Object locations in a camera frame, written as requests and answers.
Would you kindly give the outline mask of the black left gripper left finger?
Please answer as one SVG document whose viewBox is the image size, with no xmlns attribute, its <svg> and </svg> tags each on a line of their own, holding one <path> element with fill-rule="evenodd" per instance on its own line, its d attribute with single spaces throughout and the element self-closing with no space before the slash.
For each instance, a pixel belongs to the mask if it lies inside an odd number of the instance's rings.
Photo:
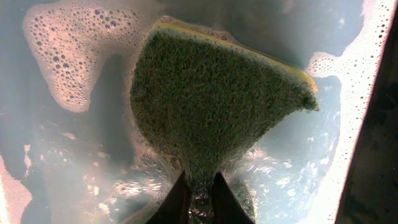
<svg viewBox="0 0 398 224">
<path fill-rule="evenodd" d="M 188 224 L 192 191 L 183 171 L 146 224 Z"/>
</svg>

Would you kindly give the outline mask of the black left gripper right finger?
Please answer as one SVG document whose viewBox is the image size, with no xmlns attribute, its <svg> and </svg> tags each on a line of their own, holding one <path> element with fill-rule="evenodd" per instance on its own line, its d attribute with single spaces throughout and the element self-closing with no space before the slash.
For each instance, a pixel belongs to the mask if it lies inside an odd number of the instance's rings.
<svg viewBox="0 0 398 224">
<path fill-rule="evenodd" d="M 221 172 L 217 172 L 213 179 L 211 204 L 216 224 L 254 224 L 236 200 Z"/>
</svg>

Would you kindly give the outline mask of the green yellow sponge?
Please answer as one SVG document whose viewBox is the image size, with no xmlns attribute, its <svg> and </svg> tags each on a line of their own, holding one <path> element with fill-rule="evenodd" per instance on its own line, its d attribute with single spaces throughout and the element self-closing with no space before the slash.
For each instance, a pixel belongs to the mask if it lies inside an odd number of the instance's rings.
<svg viewBox="0 0 398 224">
<path fill-rule="evenodd" d="M 171 22 L 157 22 L 136 63 L 131 108 L 143 137 L 178 161 L 192 187 L 242 156 L 289 114 L 319 109 L 302 70 Z"/>
</svg>

